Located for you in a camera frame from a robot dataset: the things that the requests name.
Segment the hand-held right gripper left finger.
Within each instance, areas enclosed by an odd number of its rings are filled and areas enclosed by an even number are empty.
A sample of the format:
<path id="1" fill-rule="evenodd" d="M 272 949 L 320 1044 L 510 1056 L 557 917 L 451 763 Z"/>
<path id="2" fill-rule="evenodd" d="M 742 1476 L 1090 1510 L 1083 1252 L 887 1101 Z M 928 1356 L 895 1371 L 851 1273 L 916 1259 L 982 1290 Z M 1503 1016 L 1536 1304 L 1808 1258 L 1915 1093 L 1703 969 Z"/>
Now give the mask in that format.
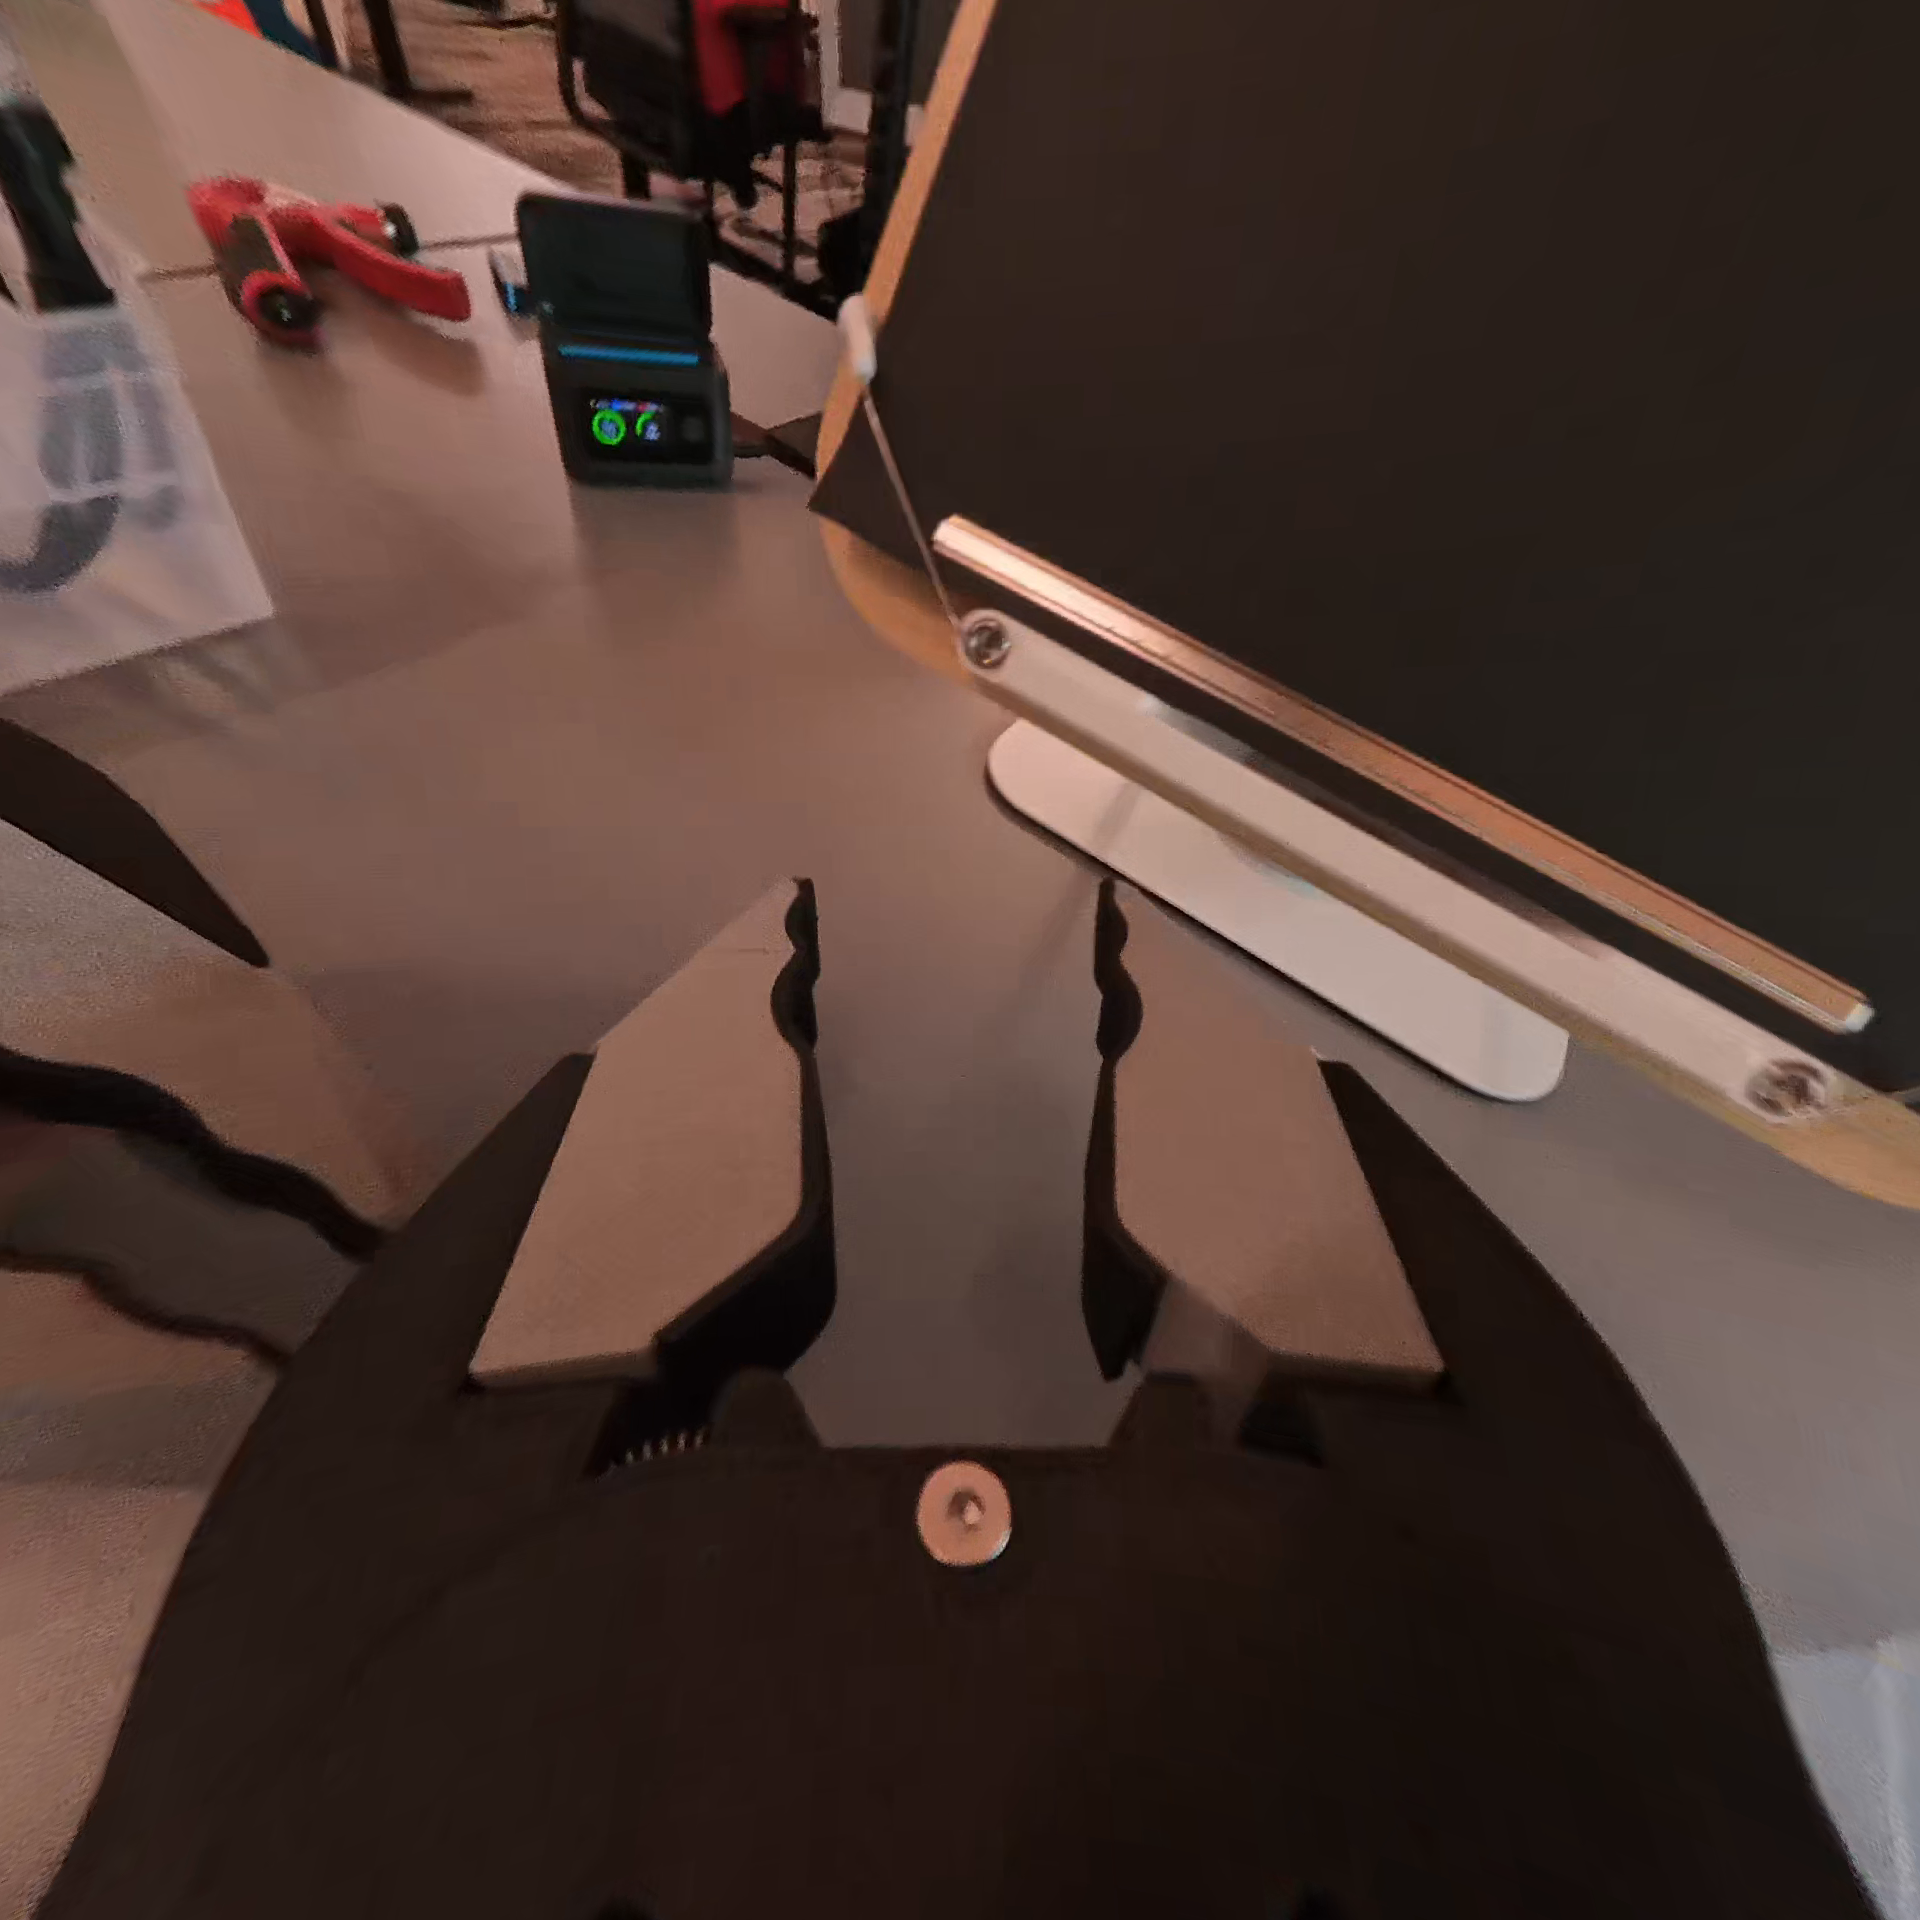
<path id="1" fill-rule="evenodd" d="M 835 1308 L 819 898 L 782 880 L 627 1013 L 470 1356 L 479 1385 L 718 1389 Z"/>

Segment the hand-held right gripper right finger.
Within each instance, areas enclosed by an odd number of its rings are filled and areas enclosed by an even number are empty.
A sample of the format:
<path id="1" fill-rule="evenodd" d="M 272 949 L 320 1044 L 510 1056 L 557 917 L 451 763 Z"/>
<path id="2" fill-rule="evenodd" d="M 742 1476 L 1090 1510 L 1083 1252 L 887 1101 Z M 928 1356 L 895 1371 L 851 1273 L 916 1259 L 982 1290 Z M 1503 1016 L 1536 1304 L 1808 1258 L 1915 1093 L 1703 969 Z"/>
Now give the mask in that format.
<path id="1" fill-rule="evenodd" d="M 1309 1044 L 1182 978 L 1184 931 L 1094 897 L 1079 1308 L 1096 1371 L 1195 1377 L 1228 1427 L 1298 1388 L 1427 1398 L 1447 1365 Z"/>

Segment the black display board on stand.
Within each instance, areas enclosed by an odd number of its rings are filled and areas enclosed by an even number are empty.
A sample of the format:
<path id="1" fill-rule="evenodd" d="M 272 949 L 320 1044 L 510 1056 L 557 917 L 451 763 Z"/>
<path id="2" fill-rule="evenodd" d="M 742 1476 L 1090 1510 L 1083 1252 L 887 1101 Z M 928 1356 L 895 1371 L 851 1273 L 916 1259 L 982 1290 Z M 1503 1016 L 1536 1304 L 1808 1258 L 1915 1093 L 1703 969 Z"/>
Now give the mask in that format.
<path id="1" fill-rule="evenodd" d="M 962 5 L 812 509 L 998 796 L 1915 1209 L 1915 5 Z"/>

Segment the clear plastic bin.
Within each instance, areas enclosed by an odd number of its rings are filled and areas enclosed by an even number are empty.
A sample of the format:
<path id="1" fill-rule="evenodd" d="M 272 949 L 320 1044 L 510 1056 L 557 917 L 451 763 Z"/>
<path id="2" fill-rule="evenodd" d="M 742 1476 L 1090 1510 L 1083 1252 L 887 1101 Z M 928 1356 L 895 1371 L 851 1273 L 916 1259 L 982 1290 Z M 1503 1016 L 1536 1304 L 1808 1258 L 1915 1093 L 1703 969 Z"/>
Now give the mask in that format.
<path id="1" fill-rule="evenodd" d="M 56 118 L 5 66 L 2 690 L 272 613 L 134 257 L 75 197 Z"/>

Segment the red hand tool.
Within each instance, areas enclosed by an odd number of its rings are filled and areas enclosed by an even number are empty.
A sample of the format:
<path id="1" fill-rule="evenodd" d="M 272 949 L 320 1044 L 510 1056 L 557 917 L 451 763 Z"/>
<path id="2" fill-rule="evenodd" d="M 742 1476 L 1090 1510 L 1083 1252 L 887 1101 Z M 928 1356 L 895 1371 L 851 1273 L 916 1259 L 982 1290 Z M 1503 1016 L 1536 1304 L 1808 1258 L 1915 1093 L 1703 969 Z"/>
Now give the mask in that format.
<path id="1" fill-rule="evenodd" d="M 309 267 L 427 321 L 467 324 L 472 314 L 467 278 L 420 260 L 400 204 L 324 201 L 247 176 L 200 179 L 184 197 L 229 304 L 270 346 L 320 347 L 324 304 Z"/>

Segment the red storage bin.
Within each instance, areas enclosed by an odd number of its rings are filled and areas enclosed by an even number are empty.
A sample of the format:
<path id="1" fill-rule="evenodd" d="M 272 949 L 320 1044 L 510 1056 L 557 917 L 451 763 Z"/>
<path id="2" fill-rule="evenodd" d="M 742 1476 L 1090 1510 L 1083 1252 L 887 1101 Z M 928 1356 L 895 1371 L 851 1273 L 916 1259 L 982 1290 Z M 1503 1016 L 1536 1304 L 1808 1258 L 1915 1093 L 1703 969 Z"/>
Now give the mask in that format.
<path id="1" fill-rule="evenodd" d="M 819 33 L 802 5 L 690 2 L 687 24 L 695 89 L 708 116 L 750 105 L 820 107 Z"/>

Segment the small black power station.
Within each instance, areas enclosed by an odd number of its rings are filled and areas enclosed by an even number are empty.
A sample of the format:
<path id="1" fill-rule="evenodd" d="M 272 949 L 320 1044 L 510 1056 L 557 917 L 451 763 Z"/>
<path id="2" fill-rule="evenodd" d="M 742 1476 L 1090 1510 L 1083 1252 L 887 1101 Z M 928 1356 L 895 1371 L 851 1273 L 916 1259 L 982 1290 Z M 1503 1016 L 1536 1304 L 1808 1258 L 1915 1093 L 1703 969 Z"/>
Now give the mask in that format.
<path id="1" fill-rule="evenodd" d="M 730 486 L 731 388 L 703 222 L 654 201 L 523 195 L 517 238 L 566 478 Z"/>

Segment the black office chair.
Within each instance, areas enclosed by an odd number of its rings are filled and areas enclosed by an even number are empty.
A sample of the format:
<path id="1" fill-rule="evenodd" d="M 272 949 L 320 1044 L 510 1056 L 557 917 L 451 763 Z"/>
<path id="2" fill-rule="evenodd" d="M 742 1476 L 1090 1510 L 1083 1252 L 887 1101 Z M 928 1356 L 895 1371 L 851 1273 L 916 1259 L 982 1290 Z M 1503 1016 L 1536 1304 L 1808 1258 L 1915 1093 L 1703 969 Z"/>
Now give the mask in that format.
<path id="1" fill-rule="evenodd" d="M 763 160 L 828 139 L 824 99 L 808 115 L 754 102 L 708 116 L 695 91 L 687 5 L 556 5 L 563 105 L 631 176 L 722 188 L 751 206 Z"/>

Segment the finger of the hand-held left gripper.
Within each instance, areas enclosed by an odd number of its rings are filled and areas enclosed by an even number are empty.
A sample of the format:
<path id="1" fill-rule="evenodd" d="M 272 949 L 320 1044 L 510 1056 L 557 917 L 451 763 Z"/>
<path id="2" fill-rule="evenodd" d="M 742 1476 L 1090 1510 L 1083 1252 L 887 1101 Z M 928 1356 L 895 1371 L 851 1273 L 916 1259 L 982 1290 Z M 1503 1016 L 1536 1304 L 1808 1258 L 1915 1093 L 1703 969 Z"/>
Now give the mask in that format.
<path id="1" fill-rule="evenodd" d="M 2 1276 L 2 1481 L 211 1486 L 274 1385 L 255 1356 L 148 1328 L 85 1280 Z"/>
<path id="2" fill-rule="evenodd" d="M 400 1216 L 403 1129 L 288 976 L 2 830 L 5 1117 L 160 1145 L 344 1258 Z"/>

